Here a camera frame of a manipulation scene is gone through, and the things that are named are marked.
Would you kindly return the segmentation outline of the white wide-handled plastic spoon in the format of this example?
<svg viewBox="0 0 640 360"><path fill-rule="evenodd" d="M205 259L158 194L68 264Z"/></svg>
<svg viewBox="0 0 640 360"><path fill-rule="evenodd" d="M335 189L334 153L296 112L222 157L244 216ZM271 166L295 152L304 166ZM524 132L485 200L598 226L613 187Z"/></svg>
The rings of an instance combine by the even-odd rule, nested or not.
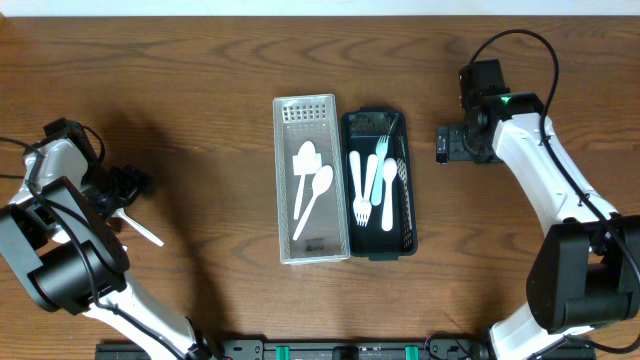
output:
<svg viewBox="0 0 640 360"><path fill-rule="evenodd" d="M397 176L397 163L393 158L384 161L383 179L385 185L384 204L382 210L381 228L385 232L389 232L393 228L393 196L392 185Z"/></svg>

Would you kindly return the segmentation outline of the white slim plastic spoon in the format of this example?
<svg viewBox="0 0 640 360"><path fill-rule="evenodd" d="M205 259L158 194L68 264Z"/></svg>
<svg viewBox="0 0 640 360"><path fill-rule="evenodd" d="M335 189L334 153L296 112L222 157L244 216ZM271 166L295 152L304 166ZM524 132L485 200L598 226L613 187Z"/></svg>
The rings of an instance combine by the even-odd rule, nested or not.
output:
<svg viewBox="0 0 640 360"><path fill-rule="evenodd" d="M302 231L304 230L305 225L307 224L311 212L314 208L314 205L318 198L324 194L331 186L333 181L333 168L330 165L325 165L321 167L318 172L314 175L312 180L312 197L309 201L307 207L305 208L304 213L296 227L296 230L293 235L293 240L297 241Z"/></svg>

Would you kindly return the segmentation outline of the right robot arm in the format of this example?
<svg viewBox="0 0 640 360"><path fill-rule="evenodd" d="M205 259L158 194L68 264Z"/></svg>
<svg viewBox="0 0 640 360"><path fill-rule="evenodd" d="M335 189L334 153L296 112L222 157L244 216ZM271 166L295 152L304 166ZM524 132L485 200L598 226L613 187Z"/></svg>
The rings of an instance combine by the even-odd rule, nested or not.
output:
<svg viewBox="0 0 640 360"><path fill-rule="evenodd" d="M538 218L544 240L526 303L495 323L475 356L540 359L586 333L639 313L639 218L623 216L586 180L556 136L548 106L514 93L498 60L458 73L464 120L438 130L436 160L504 163Z"/></svg>

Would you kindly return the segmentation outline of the white wide-handled plastic fork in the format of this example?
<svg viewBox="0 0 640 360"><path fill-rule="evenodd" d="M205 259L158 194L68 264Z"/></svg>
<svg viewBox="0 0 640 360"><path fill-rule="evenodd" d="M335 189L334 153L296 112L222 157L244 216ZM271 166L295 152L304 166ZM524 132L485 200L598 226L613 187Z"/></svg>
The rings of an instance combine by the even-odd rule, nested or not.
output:
<svg viewBox="0 0 640 360"><path fill-rule="evenodd" d="M352 209L354 212L356 224L358 226L363 226L364 217L361 211L361 204L363 200L362 179L361 179L361 156L358 151L352 150L349 153L349 163L350 163L351 177L352 177L353 188L354 188L354 200L352 203Z"/></svg>

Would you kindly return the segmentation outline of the white slim plastic fork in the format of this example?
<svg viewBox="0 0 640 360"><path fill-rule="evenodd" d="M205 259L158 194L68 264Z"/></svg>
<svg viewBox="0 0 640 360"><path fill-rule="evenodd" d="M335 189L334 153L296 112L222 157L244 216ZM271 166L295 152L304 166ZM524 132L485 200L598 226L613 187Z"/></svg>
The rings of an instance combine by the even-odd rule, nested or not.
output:
<svg viewBox="0 0 640 360"><path fill-rule="evenodd" d="M375 148L375 155L377 156L376 173L373 183L373 190L371 194L371 204L378 206L382 202L382 182L383 182L383 167L384 161L387 155L389 146L389 135L382 135Z"/></svg>

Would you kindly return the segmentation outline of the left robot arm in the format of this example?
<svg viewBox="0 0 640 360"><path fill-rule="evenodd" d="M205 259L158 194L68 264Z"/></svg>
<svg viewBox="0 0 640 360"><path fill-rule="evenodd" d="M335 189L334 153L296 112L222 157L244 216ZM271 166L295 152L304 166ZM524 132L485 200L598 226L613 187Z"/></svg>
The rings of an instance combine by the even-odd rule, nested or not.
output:
<svg viewBox="0 0 640 360"><path fill-rule="evenodd" d="M95 132L60 118L22 143L24 179L1 210L1 255L26 293L48 312L99 320L153 359L221 359L224 350L192 321L161 304L133 276L110 227L119 218L162 246L125 210L151 186L138 168L105 168Z"/></svg>

